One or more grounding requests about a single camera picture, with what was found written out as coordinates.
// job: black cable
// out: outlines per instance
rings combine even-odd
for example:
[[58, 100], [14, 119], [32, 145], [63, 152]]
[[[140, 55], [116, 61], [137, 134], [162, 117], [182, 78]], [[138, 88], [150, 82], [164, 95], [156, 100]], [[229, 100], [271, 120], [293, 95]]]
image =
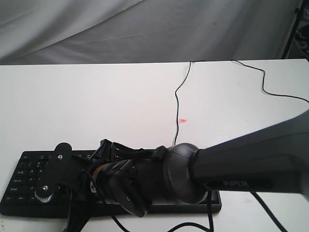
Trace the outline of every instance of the black cable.
[[256, 68], [256, 67], [253, 67], [253, 66], [250, 66], [250, 65], [246, 65], [244, 63], [241, 63], [240, 61], [238, 60], [234, 60], [232, 59], [231, 61], [234, 61], [234, 62], [237, 62], [245, 67], [248, 67], [248, 68], [252, 68], [252, 69], [256, 69], [256, 70], [259, 70], [263, 73], [263, 80], [262, 80], [262, 91], [266, 94], [269, 94], [269, 95], [272, 95], [272, 96], [278, 96], [278, 97], [288, 97], [288, 98], [295, 98], [295, 99], [300, 99], [300, 100], [304, 100], [305, 102], [307, 102], [309, 104], [309, 101], [307, 99], [304, 99], [304, 98], [301, 98], [301, 97], [296, 97], [296, 96], [292, 96], [292, 95], [285, 95], [285, 94], [276, 94], [276, 93], [270, 93], [268, 91], [265, 90], [264, 86], [265, 86], [265, 75], [266, 75], [266, 72], [265, 70], [263, 69], [259, 69], [259, 68]]
[[269, 215], [269, 217], [272, 219], [272, 221], [276, 224], [276, 226], [279, 228], [281, 232], [288, 232], [282, 224], [278, 221], [278, 219], [275, 217], [275, 215], [271, 212], [271, 210], [268, 208], [266, 203], [263, 201], [263, 199], [256, 193], [251, 192], [251, 194], [256, 198], [256, 200], [261, 204], [262, 208], [266, 211], [266, 213]]
[[[123, 232], [130, 232], [128, 229], [126, 229], [120, 223], [120, 221], [118, 221], [116, 216], [112, 213], [112, 209], [106, 203], [105, 197], [104, 197], [104, 195], [101, 191], [101, 188], [97, 185], [97, 183], [96, 183], [95, 179], [92, 177], [92, 175], [90, 173], [86, 172], [85, 170], [82, 171], [82, 173], [85, 174], [89, 178], [89, 180], [93, 183], [94, 187], [96, 188], [97, 193], [99, 194], [99, 196], [102, 200], [102, 203], [106, 206], [107, 210], [109, 211], [109, 213], [111, 215], [111, 218], [114, 220], [114, 222], [117, 224], [117, 226], [119, 226], [119, 228], [122, 229]], [[212, 191], [209, 191], [208, 195], [207, 195], [207, 210], [208, 210], [208, 220], [209, 220], [210, 229], [208, 229], [208, 228], [206, 228], [206, 227], [204, 227], [200, 224], [194, 223], [194, 222], [184, 222], [184, 223], [181, 223], [177, 226], [174, 226], [172, 229], [170, 229], [167, 232], [174, 232], [175, 230], [182, 228], [182, 227], [185, 227], [185, 226], [193, 226], [193, 227], [199, 228], [199, 229], [201, 229], [205, 232], [213, 232], [214, 228], [213, 228], [213, 219], [212, 219], [212, 213], [211, 213], [211, 195], [212, 195]]]
[[175, 90], [175, 97], [176, 97], [176, 102], [177, 102], [177, 111], [176, 111], [176, 134], [175, 134], [175, 138], [174, 138], [174, 145], [176, 145], [176, 140], [177, 140], [177, 136], [178, 136], [178, 132], [179, 132], [179, 123], [178, 123], [178, 113], [179, 113], [179, 100], [178, 100], [178, 96], [177, 96], [177, 91], [180, 89], [180, 87], [185, 83], [185, 81], [188, 78], [190, 69], [191, 69], [191, 61], [189, 64], [189, 69], [188, 69], [188, 73], [185, 76], [185, 79], [183, 80], [183, 82], [180, 84], [180, 86], [178, 86], [178, 88]]

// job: white curtain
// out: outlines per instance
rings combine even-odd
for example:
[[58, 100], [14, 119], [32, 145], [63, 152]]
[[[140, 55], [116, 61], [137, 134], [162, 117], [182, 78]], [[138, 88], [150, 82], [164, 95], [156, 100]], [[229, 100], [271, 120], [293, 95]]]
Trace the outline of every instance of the white curtain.
[[280, 58], [301, 0], [2, 0], [1, 64]]

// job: white table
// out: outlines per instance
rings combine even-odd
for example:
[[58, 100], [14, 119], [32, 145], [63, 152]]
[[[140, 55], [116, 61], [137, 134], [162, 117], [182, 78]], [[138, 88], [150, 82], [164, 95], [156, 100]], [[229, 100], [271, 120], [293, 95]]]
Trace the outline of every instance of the white table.
[[[305, 60], [245, 61], [266, 70], [266, 89], [309, 99]], [[0, 66], [0, 195], [25, 150], [95, 149], [107, 138], [130, 147], [170, 146], [175, 135], [175, 88], [188, 63]], [[179, 90], [178, 143], [210, 147], [292, 118], [308, 105], [261, 93], [262, 73], [227, 62], [192, 64]], [[309, 203], [297, 194], [262, 193], [290, 232], [309, 231]], [[279, 231], [258, 202], [243, 192], [221, 192], [216, 232]], [[132, 232], [164, 232], [205, 215], [119, 217]], [[65, 220], [0, 218], [0, 231], [60, 232]], [[90, 220], [85, 232], [120, 231], [109, 218]], [[199, 231], [185, 228], [181, 231]]]

